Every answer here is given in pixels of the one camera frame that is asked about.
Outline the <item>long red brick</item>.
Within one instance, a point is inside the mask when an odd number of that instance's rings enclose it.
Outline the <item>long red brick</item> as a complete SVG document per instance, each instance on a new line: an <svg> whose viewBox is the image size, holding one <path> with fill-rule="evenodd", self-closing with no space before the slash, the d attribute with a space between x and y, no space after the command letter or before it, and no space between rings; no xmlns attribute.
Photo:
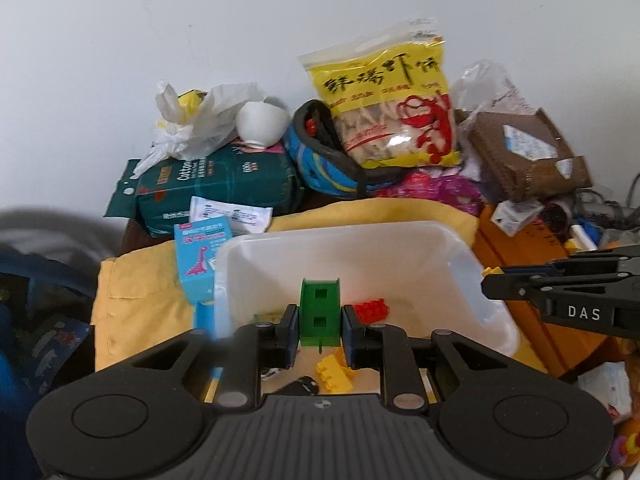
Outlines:
<svg viewBox="0 0 640 480"><path fill-rule="evenodd" d="M362 324L376 324L386 320L390 314L390 307L383 298L360 302L352 306L358 321Z"/></svg>

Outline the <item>yellow duplo brick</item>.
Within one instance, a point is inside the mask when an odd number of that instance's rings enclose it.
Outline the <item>yellow duplo brick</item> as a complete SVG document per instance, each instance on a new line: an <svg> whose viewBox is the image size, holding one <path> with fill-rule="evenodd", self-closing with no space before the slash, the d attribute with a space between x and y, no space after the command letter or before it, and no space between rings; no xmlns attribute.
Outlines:
<svg viewBox="0 0 640 480"><path fill-rule="evenodd" d="M316 373L328 393L346 394L354 390L356 372L347 365L341 349L321 359L316 364Z"/></svg>

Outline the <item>black toy car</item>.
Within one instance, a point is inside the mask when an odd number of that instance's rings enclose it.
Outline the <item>black toy car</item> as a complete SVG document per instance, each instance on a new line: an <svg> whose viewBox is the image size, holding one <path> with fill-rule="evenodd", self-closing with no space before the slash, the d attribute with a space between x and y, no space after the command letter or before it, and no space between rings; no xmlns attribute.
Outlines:
<svg viewBox="0 0 640 480"><path fill-rule="evenodd" d="M310 376L300 376L289 382L278 390L279 394L285 396L316 396L320 388L314 378Z"/></svg>

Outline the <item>green duplo brick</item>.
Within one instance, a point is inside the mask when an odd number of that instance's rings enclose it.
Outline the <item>green duplo brick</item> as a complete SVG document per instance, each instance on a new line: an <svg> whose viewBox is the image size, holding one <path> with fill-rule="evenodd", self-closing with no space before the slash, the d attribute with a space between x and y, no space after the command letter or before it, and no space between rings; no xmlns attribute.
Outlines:
<svg viewBox="0 0 640 480"><path fill-rule="evenodd" d="M303 280L299 297L299 342L304 347L341 344L340 281Z"/></svg>

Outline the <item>white tissue pack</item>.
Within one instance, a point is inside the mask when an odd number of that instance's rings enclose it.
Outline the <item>white tissue pack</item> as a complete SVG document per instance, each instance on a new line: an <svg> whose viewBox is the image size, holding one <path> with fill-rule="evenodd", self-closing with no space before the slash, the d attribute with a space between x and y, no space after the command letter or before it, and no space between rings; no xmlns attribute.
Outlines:
<svg viewBox="0 0 640 480"><path fill-rule="evenodd" d="M596 398L606 408L614 424L631 418L630 381L623 361L606 362L580 375L576 386Z"/></svg>

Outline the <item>white plastic bin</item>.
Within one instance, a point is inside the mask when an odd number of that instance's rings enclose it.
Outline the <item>white plastic bin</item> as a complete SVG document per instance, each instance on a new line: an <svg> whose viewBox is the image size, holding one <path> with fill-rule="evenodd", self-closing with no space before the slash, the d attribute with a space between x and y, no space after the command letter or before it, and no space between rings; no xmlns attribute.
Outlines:
<svg viewBox="0 0 640 480"><path fill-rule="evenodd" d="M472 249L436 221L239 236L217 255L215 334L282 313L303 281L338 281L342 304L383 299L387 323L411 337L452 330L514 356L518 328L503 302L483 295L482 273Z"/></svg>

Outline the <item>small white box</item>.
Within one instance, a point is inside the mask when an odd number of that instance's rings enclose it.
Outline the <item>small white box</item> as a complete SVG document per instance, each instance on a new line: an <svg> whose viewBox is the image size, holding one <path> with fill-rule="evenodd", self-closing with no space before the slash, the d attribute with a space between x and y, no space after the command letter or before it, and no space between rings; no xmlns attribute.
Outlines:
<svg viewBox="0 0 640 480"><path fill-rule="evenodd" d="M543 210L544 205L538 200L524 200L524 202L505 200L498 203L490 221L508 237L514 237L516 233L536 220Z"/></svg>

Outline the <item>light blue dinosaur box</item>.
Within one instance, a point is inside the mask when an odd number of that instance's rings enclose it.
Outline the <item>light blue dinosaur box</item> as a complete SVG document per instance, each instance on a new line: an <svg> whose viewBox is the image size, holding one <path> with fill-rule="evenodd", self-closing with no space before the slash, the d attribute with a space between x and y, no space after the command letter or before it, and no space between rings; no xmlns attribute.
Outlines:
<svg viewBox="0 0 640 480"><path fill-rule="evenodd" d="M190 304L214 300L218 249L232 239L226 217L174 226L180 284Z"/></svg>

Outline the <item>yellow cloth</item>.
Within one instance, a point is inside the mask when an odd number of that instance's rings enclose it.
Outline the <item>yellow cloth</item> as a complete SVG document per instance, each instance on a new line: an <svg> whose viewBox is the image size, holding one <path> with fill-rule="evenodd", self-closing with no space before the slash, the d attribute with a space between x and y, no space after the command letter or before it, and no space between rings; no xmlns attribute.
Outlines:
<svg viewBox="0 0 640 480"><path fill-rule="evenodd" d="M272 220L270 232L437 221L472 244L480 220L454 207L417 198L350 200ZM96 370L175 337L193 326L193 307L178 279L175 244L165 242L101 263L91 315Z"/></svg>

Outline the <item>brown parcel bag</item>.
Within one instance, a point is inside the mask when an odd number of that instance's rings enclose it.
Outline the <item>brown parcel bag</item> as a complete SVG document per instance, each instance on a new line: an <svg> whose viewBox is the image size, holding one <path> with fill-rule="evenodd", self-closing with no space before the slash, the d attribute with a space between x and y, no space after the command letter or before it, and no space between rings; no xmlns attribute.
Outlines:
<svg viewBox="0 0 640 480"><path fill-rule="evenodd" d="M573 153L541 108L533 114L480 112L469 141L494 203L545 200L591 185L586 160Z"/></svg>

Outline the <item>green tissue pack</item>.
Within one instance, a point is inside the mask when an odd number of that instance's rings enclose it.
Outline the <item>green tissue pack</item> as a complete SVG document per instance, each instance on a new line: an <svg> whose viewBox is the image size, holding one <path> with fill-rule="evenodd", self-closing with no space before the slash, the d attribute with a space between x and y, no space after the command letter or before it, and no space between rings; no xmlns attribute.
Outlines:
<svg viewBox="0 0 640 480"><path fill-rule="evenodd" d="M304 192L280 145L255 152L230 143L205 158L165 159L136 178L137 164L127 162L104 216L137 221L152 237L171 236L175 224L187 222L194 196L271 208L283 216L295 210Z"/></svg>

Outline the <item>blue helmet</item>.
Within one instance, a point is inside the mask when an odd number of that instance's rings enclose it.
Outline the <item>blue helmet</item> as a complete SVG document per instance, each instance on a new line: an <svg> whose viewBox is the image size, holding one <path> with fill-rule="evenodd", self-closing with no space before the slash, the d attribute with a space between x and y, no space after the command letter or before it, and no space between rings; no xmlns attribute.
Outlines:
<svg viewBox="0 0 640 480"><path fill-rule="evenodd" d="M296 110L283 144L306 185L329 196L367 198L407 173L399 167L361 167L345 153L329 107L319 100L310 100Z"/></svg>

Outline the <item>dark blue bag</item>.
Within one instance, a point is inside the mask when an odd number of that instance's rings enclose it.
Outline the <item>dark blue bag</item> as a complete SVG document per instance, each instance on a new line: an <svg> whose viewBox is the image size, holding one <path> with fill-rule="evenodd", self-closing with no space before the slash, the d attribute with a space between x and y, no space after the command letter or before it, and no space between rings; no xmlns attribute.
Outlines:
<svg viewBox="0 0 640 480"><path fill-rule="evenodd" d="M49 391L94 371L96 274L1 252L1 477L40 479L26 420Z"/></svg>

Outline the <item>white plastic bag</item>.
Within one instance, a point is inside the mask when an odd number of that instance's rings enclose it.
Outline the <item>white plastic bag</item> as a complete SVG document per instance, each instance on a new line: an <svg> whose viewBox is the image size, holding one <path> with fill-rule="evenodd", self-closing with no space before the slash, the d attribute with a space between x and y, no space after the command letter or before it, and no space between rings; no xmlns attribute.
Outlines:
<svg viewBox="0 0 640 480"><path fill-rule="evenodd" d="M148 154L132 170L139 179L165 159L194 160L212 154L235 136L235 118L249 102L262 102L265 92L254 82L220 84L209 91L183 94L168 82L157 85L155 103L160 112Z"/></svg>

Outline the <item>yellow shrimp cracker bag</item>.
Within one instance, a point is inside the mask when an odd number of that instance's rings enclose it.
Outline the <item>yellow shrimp cracker bag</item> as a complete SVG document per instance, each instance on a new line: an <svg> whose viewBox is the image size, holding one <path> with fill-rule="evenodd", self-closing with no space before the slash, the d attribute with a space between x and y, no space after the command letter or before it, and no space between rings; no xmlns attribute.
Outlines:
<svg viewBox="0 0 640 480"><path fill-rule="evenodd" d="M460 164L444 45L435 20L415 18L299 58L359 166Z"/></svg>

